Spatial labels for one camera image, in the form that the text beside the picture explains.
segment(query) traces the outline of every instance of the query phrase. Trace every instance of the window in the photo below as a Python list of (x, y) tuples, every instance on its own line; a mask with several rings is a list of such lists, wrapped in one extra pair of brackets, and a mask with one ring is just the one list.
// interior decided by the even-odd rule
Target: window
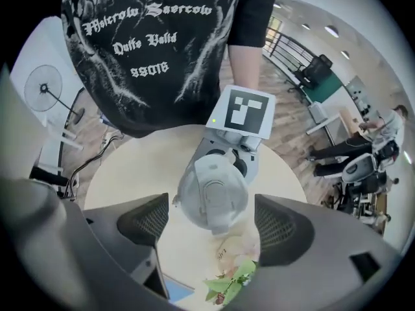
[(277, 31), (279, 26), (281, 25), (281, 21), (276, 19), (275, 17), (271, 16), (270, 21), (268, 23), (267, 29), (267, 36), (265, 41), (269, 43), (269, 45), (274, 41), (277, 36)]

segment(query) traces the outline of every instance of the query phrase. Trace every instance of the desk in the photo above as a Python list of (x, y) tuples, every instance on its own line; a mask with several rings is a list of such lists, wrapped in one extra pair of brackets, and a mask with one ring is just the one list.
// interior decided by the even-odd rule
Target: desk
[(358, 110), (356, 103), (343, 86), (323, 101), (322, 106), (326, 111), (327, 116), (341, 113), (345, 122), (352, 121), (353, 119), (356, 119), (358, 123), (363, 122), (363, 117)]
[(363, 131), (359, 128), (359, 124), (362, 122), (362, 117), (360, 119), (353, 117), (347, 108), (342, 108), (338, 113), (332, 114), (325, 121), (307, 130), (306, 133), (311, 135), (313, 132), (325, 128), (331, 143), (336, 145), (352, 137), (354, 133), (358, 132), (363, 135)]
[[(199, 145), (203, 126), (181, 126), (154, 132), (121, 145), (95, 173), (86, 195), (85, 209), (128, 202), (151, 194), (176, 195), (179, 180)], [(175, 303), (190, 310), (216, 310), (205, 302), (205, 279), (219, 275), (216, 253), (230, 235), (249, 231), (254, 225), (254, 194), (273, 194), (306, 202), (305, 194), (288, 164), (265, 145), (259, 147), (259, 172), (249, 186), (248, 207), (227, 236), (214, 237), (193, 225), (180, 208), (169, 207), (169, 222), (158, 242), (161, 270), (194, 289), (194, 294)]]

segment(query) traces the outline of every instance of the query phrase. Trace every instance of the green plant leaf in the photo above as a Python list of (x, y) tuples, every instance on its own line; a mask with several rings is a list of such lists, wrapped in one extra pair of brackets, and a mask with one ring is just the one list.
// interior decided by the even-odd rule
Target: green plant leaf
[(242, 277), (239, 277), (237, 280), (236, 280), (236, 282), (238, 282), (238, 283), (244, 283), (245, 281), (248, 281), (248, 280), (250, 280), (250, 275), (248, 275), (248, 276), (242, 276)]
[(233, 274), (232, 280), (237, 280), (243, 275), (251, 274), (256, 269), (254, 262), (250, 259), (244, 260), (244, 262), (238, 267), (235, 274)]
[(203, 281), (209, 289), (214, 290), (217, 293), (224, 293), (231, 283), (229, 277), (224, 277), (216, 280), (205, 280)]
[(241, 290), (242, 285), (237, 282), (231, 283), (228, 290), (225, 294), (225, 300), (223, 301), (223, 305), (227, 305), (238, 293), (239, 290)]
[(205, 301), (210, 301), (212, 298), (218, 296), (218, 292), (214, 291), (214, 290), (209, 290), (209, 292), (206, 295), (206, 299)]

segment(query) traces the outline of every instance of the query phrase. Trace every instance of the black pants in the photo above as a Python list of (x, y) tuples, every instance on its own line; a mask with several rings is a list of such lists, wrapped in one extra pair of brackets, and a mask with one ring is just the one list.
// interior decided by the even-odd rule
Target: black pants
[(348, 157), (342, 163), (317, 166), (314, 174), (315, 176), (326, 176), (341, 173), (350, 161), (365, 153), (372, 153), (372, 143), (360, 135), (349, 138), (335, 146), (322, 150), (313, 150), (310, 156), (313, 156), (316, 160), (340, 156)]
[[(32, 168), (32, 172), (30, 173), (29, 178), (38, 179), (39, 181), (43, 181), (52, 185), (58, 185), (59, 187), (66, 187), (67, 183), (69, 182), (68, 178), (49, 173), (39, 167)], [(63, 192), (58, 191), (57, 193), (59, 197), (64, 196)]]

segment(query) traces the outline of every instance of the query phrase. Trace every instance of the cable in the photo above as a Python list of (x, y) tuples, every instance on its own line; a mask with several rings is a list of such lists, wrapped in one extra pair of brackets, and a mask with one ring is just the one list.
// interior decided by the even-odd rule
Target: cable
[(120, 141), (121, 139), (123, 139), (124, 138), (124, 134), (122, 133), (121, 134), (121, 136), (112, 136), (111, 138), (110, 138), (110, 140), (108, 141), (108, 144), (106, 144), (105, 146), (104, 146), (104, 148), (97, 154), (97, 155), (95, 155), (94, 157), (92, 157), (92, 158), (89, 158), (87, 161), (85, 161), (85, 163), (83, 163), (82, 165), (80, 165), (77, 169), (75, 169), (74, 171), (73, 171), (73, 173), (71, 174), (71, 177), (69, 178), (69, 181), (68, 181), (68, 183), (67, 183), (67, 185), (66, 185), (66, 188), (65, 188), (65, 192), (64, 192), (64, 195), (65, 196), (67, 196), (68, 195), (68, 189), (71, 191), (71, 195), (69, 196), (69, 197), (75, 197), (75, 194), (74, 194), (74, 192), (73, 192), (73, 189), (72, 189), (72, 184), (73, 184), (73, 178), (75, 177), (75, 175), (78, 173), (78, 172), (80, 172), (82, 169), (84, 169), (85, 167), (87, 167), (92, 161), (95, 161), (95, 160), (97, 160), (97, 159), (100, 159), (102, 156), (103, 156), (103, 154), (105, 153), (105, 151), (106, 151), (106, 149), (109, 147), (109, 145), (113, 142), (113, 141)]
[(349, 144), (349, 143), (348, 143), (348, 139), (346, 139), (346, 144), (347, 144), (348, 146), (353, 147), (353, 148), (360, 148), (360, 147), (362, 147), (362, 146), (368, 146), (370, 143), (364, 143), (364, 144), (360, 144), (360, 145), (352, 145), (352, 144)]

